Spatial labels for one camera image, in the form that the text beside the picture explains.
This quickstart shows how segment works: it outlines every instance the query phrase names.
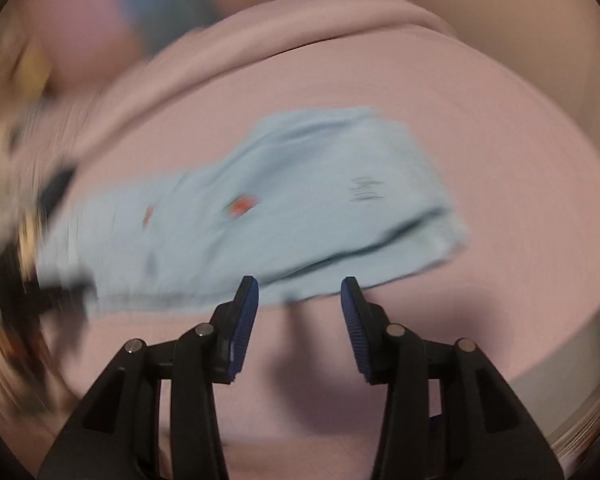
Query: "pink bed sheet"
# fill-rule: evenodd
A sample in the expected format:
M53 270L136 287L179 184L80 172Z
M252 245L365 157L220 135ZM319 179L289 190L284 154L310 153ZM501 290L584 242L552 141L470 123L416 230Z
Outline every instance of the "pink bed sheet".
M71 153L89 163L69 202L217 161L273 112L371 105L408 125L472 236L451 263L368 292L391 320L433 340L472 338L513 379L597 312L600 158L547 97L399 0L282 0L247 12L202 33L201 43L178 42L163 65L113 89L106 113L72 142ZM134 89L147 73L155 84ZM85 391L127 339L175 338L207 317L92 319L66 360L68 381ZM243 373L216 389L223 439L248 447L330 438L307 454L300 444L280 455L259 448L272 450L273 465L247 453L235 477L279 478L285 466L276 460L305 460L312 466L302 478L330 478L320 464L333 453L338 476L366 478L383 393L356 370L338 298L263 309Z

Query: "folded towel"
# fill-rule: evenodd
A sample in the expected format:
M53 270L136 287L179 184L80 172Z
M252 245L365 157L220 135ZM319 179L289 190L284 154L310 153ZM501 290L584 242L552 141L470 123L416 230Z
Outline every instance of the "folded towel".
M271 304L336 293L348 275L373 286L419 272L463 238L402 124L308 109L265 118L214 166L87 200L51 228L36 265L43 285L88 277L100 298L186 297L190 309L251 274Z

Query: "cloth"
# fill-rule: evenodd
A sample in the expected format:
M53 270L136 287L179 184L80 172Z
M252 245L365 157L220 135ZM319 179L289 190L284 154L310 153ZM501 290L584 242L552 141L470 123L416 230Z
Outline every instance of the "cloth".
M38 252L43 285L92 278L100 298L232 297L261 304L373 286L443 261L464 229L416 143L370 108L262 120L219 164L88 200Z

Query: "bed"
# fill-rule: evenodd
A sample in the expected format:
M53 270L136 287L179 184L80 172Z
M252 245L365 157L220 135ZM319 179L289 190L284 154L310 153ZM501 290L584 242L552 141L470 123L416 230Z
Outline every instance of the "bed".
M408 125L471 233L451 263L369 298L422 337L478 342L555 443L600 386L600 158L551 101L434 14L402 0L253 7L104 92L60 101L41 123L80 120L32 128L11 164L35 187L77 163L62 216L114 184L215 162L268 114L357 105ZM63 359L78 392L126 340L175 338L208 318L105 307L123 312L92 317ZM216 396L236 478L279 474L264 455L302 461L308 478L325 462L343 477L370 467L383 396L357 374L337 298L263 308L244 373Z

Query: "red stain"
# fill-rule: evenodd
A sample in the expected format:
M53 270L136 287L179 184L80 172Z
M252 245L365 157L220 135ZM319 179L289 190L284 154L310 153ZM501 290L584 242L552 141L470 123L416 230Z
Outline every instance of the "red stain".
M238 218L257 205L258 200L253 196L240 195L227 206L227 210L229 211L229 216L231 218Z
M147 227L149 220L151 219L151 215L154 214L154 210L155 207L152 205L146 209L146 214L144 215L144 219L142 220L142 228Z

